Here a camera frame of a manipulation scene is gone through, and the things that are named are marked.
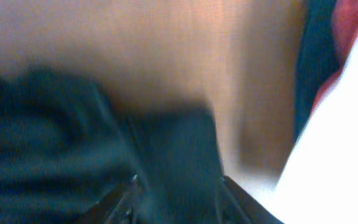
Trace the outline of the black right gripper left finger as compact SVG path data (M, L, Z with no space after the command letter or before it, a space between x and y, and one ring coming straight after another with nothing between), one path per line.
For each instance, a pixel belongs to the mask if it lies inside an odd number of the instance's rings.
M137 205L143 196L137 175L115 186L102 200L80 216L73 224L136 224Z

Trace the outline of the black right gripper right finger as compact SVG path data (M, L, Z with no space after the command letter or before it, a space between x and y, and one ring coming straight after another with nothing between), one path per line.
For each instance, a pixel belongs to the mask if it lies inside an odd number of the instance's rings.
M219 224L283 224L228 176L216 185L216 215Z

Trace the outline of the black t-shirt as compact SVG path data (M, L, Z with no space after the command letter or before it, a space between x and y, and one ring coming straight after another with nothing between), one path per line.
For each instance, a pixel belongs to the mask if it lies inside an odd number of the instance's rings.
M0 79L0 223L73 223L120 184L116 223L216 223L222 174L205 108L125 114L85 78Z

